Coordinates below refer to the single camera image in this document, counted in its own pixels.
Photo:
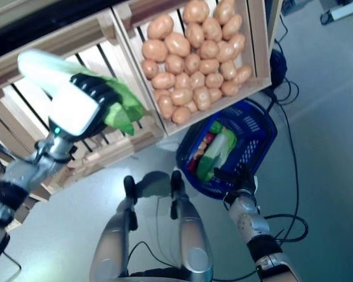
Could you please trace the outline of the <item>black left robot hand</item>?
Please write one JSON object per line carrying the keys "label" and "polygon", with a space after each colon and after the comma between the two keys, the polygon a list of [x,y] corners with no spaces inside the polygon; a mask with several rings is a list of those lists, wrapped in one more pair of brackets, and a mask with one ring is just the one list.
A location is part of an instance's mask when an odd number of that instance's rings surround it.
{"label": "black left robot hand", "polygon": [[61,82],[51,96],[50,131],[70,142],[89,137],[104,128],[109,108],[122,102],[121,95],[102,78],[83,73]]}

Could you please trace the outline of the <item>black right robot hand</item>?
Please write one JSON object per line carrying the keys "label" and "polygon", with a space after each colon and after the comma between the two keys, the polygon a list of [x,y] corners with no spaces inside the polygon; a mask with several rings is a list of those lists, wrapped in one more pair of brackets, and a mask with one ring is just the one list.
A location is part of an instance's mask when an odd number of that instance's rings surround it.
{"label": "black right robot hand", "polygon": [[254,203],[257,203],[255,199],[256,185],[254,176],[246,168],[234,173],[215,168],[214,175],[219,178],[221,183],[228,186],[224,193],[224,202],[232,205],[235,199],[245,196]]}

